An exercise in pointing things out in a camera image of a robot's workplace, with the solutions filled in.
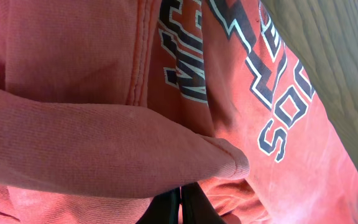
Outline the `red orange t-shirt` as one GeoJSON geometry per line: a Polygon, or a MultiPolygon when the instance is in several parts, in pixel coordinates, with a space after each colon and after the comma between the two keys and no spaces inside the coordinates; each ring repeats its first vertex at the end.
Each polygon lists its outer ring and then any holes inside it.
{"type": "Polygon", "coordinates": [[[358,223],[358,1],[0,1],[0,223],[195,182],[225,223],[358,223]]]}

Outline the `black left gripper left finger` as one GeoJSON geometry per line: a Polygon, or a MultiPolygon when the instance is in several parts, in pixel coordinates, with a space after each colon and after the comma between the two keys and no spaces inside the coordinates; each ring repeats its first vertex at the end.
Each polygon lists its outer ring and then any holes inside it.
{"type": "Polygon", "coordinates": [[[136,224],[178,224],[180,189],[157,195],[136,224]]]}

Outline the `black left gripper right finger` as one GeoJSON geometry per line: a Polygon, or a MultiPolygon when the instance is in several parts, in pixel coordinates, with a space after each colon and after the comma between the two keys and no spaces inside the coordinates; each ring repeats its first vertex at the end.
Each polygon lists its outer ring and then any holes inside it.
{"type": "Polygon", "coordinates": [[[225,224],[197,182],[181,187],[181,204],[183,224],[225,224]]]}

